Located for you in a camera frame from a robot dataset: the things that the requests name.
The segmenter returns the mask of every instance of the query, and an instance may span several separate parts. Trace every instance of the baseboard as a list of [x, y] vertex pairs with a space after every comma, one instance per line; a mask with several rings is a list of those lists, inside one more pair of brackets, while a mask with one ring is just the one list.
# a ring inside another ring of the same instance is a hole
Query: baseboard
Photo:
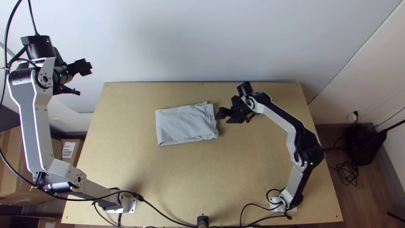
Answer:
[[380, 148], [375, 159], [380, 166], [381, 173], [397, 210], [397, 215], [405, 217], [405, 191], [384, 145]]

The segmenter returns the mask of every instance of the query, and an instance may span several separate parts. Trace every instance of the white wall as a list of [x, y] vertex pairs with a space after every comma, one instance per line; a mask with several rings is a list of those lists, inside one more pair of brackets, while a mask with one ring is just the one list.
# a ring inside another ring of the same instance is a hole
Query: white wall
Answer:
[[[405, 2], [402, 1], [346, 67], [309, 104], [317, 124], [345, 123], [354, 109], [360, 122], [380, 124], [405, 106]], [[405, 111], [378, 129], [405, 119]], [[405, 125], [384, 146], [405, 188]]]
[[[310, 101], [400, 0], [33, 0], [40, 34], [93, 74], [59, 100], [92, 112], [106, 81], [297, 81]], [[5, 22], [14, 1], [4, 1]], [[3, 31], [5, 23], [0, 23]], [[23, 1], [9, 48], [32, 35]]]

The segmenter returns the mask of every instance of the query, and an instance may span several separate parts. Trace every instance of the electrical outlet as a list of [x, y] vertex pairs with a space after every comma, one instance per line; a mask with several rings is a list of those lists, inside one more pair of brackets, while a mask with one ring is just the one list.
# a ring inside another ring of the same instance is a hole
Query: electrical outlet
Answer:
[[349, 115], [346, 116], [346, 119], [349, 123], [354, 123], [356, 122], [356, 120], [358, 120], [358, 118], [360, 118], [360, 111], [361, 109], [355, 109], [353, 110], [352, 113], [350, 113]]

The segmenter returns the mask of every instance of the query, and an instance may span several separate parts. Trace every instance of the particleboard surface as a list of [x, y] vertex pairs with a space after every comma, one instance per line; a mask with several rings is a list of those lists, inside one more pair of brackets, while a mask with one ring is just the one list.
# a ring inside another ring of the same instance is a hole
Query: particleboard surface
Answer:
[[[238, 225], [247, 203], [269, 206], [265, 194], [284, 188], [291, 170], [286, 132], [264, 115], [250, 123], [218, 121], [219, 138], [158, 147], [155, 110], [208, 101], [231, 107], [240, 83], [127, 82], [106, 83], [84, 143], [77, 168], [105, 187], [140, 193], [168, 216], [195, 224], [209, 216], [210, 225]], [[316, 132], [296, 83], [252, 83], [274, 103]], [[342, 221], [336, 192], [323, 161], [304, 190], [304, 201], [292, 220], [275, 218], [261, 225]], [[67, 202], [63, 223], [107, 225], [90, 202]], [[117, 221], [117, 214], [102, 214]], [[243, 224], [273, 215], [255, 207], [243, 214]], [[138, 202], [134, 214], [124, 214], [125, 226], [178, 226]]]

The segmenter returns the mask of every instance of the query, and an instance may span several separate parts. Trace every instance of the cardboard box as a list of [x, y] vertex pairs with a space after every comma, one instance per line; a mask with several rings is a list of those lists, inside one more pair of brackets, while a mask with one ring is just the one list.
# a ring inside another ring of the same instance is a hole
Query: cardboard box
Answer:
[[74, 228], [74, 224], [61, 223], [61, 218], [40, 219], [38, 228]]
[[37, 228], [73, 228], [74, 224], [61, 223], [57, 217], [13, 216], [10, 227], [37, 227]]
[[60, 141], [62, 141], [63, 146], [62, 161], [68, 162], [76, 167], [84, 141], [80, 139], [61, 139]]
[[[3, 135], [3, 145], [7, 144], [5, 155], [10, 165], [24, 178], [32, 180], [32, 173], [27, 169], [22, 142], [21, 127], [7, 130]], [[62, 143], [52, 139], [54, 157], [61, 159]], [[7, 166], [3, 167], [0, 185], [0, 204], [29, 206], [54, 199], [38, 189], [31, 189], [30, 184], [17, 177]]]
[[[10, 136], [9, 130], [0, 132], [0, 149], [3, 152], [4, 156], [7, 155], [7, 146], [8, 146], [9, 136]], [[5, 166], [4, 162], [0, 161], [0, 176], [3, 176], [4, 166]]]

